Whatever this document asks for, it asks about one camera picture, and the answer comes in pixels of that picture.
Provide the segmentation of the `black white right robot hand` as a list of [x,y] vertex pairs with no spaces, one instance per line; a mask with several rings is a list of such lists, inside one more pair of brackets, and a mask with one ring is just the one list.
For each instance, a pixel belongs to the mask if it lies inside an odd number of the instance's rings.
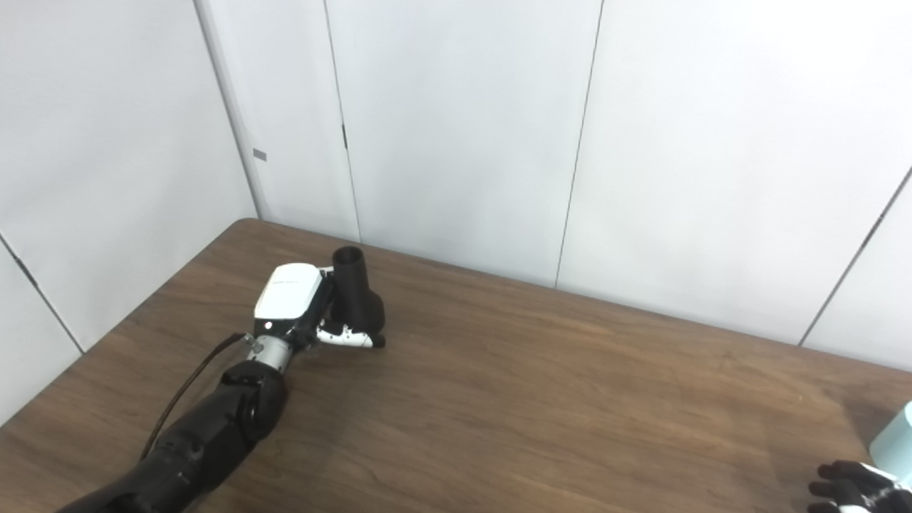
[[809,493],[823,499],[808,504],[808,512],[910,512],[911,491],[895,475],[864,463],[837,460],[819,465],[819,481]]

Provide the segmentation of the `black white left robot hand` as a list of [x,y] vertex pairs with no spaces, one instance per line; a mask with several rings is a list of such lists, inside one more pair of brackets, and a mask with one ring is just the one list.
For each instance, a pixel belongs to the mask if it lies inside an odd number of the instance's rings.
[[369,286],[367,267],[278,266],[254,307],[253,337],[286,341],[294,351],[315,344],[384,348],[383,301]]

